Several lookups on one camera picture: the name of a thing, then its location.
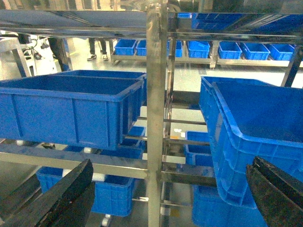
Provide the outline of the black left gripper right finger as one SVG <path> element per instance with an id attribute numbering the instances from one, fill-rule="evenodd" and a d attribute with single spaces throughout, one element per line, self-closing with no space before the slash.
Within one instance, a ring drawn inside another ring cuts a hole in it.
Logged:
<path id="1" fill-rule="evenodd" d="M 269 227 L 303 225 L 303 183 L 256 156 L 246 166 L 246 178 L 255 204 Z"/>

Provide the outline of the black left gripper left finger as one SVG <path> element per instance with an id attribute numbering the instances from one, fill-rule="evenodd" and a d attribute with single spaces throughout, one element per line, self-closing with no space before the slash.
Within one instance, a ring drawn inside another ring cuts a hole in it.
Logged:
<path id="1" fill-rule="evenodd" d="M 93 166 L 85 159 L 2 227 L 84 227 L 95 199 Z"/>

